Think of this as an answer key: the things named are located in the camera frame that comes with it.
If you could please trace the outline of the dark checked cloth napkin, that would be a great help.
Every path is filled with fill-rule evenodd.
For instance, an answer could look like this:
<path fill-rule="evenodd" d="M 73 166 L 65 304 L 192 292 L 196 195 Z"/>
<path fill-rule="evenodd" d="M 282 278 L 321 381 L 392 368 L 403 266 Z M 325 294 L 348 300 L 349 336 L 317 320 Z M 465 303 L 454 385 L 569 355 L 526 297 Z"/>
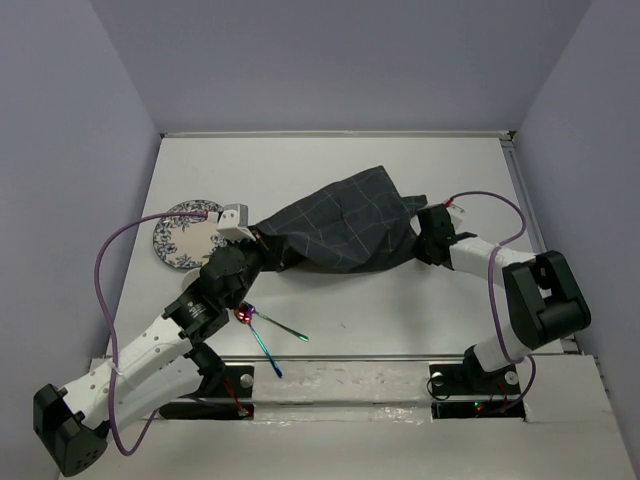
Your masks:
<path fill-rule="evenodd" d="M 271 269 L 308 260 L 336 272 L 379 272 L 414 258 L 411 220 L 427 204 L 424 194 L 401 195 L 377 166 L 293 202 L 255 229 L 279 257 Z"/>

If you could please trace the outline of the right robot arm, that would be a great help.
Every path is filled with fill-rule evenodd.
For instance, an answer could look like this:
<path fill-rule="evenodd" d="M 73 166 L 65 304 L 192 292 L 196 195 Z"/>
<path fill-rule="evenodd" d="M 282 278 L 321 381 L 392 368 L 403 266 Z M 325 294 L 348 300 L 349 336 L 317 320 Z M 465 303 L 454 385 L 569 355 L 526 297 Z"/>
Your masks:
<path fill-rule="evenodd" d="M 515 365 L 541 347 L 587 329 L 591 312 L 563 254 L 518 252 L 459 232 L 451 204 L 418 213 L 418 260 L 488 283 L 495 334 L 463 360 L 430 368 L 427 391 L 437 401 L 491 395 L 516 375 Z"/>

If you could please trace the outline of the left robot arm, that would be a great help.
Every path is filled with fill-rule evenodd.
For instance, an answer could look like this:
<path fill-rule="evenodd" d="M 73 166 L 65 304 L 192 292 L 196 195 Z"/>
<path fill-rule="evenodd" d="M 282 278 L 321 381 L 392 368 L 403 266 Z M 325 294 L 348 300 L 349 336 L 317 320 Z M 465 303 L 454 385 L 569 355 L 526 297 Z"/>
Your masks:
<path fill-rule="evenodd" d="M 33 430 L 60 473 L 93 465 L 120 433 L 171 400 L 209 395 L 225 364 L 207 341 L 229 323 L 263 271 L 285 266 L 284 240 L 251 231 L 223 247 L 196 278 L 128 345 L 62 387 L 46 384 L 33 397 Z"/>

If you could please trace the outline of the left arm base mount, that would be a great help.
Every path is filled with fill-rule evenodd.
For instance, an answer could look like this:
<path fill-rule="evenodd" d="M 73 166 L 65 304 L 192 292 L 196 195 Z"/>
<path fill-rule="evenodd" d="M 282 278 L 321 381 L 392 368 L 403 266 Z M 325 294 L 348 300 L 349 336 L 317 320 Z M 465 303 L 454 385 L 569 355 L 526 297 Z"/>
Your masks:
<path fill-rule="evenodd" d="M 159 408 L 164 420 L 243 421 L 254 415 L 254 365 L 225 363 L 210 347 L 179 357 L 163 369 L 172 380 L 195 383 Z"/>

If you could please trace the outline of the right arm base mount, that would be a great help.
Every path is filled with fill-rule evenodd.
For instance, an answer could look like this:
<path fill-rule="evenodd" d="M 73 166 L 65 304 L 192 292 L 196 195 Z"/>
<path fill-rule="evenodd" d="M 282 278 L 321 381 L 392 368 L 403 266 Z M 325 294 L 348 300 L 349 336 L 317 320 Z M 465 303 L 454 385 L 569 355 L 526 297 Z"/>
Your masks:
<path fill-rule="evenodd" d="M 522 401 L 512 406 L 521 395 L 514 366 L 478 381 L 470 380 L 457 363 L 432 364 L 429 373 L 426 390 L 434 420 L 526 417 Z"/>

